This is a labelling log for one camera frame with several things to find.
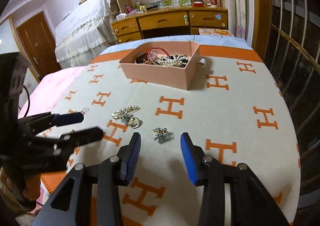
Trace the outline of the cream knit sweater forearm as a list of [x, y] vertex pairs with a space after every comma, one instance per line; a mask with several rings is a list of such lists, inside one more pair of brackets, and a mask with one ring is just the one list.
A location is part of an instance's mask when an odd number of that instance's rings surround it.
[[1, 197], [3, 198], [4, 203], [9, 208], [10, 212], [16, 218], [16, 221], [19, 225], [31, 225], [35, 215], [29, 213], [33, 208], [28, 208], [22, 206], [16, 199], [13, 192], [7, 190], [7, 188], [1, 183]]

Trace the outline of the person's left hand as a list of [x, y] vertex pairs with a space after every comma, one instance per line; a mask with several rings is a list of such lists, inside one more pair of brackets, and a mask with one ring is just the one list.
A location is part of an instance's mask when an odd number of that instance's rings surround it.
[[[16, 187], [16, 182], [11, 179], [11, 177], [6, 173], [6, 170], [1, 168], [1, 183], [13, 192], [14, 187]], [[41, 175], [26, 175], [24, 177], [24, 188], [22, 190], [22, 195], [29, 201], [36, 201], [41, 194]]]

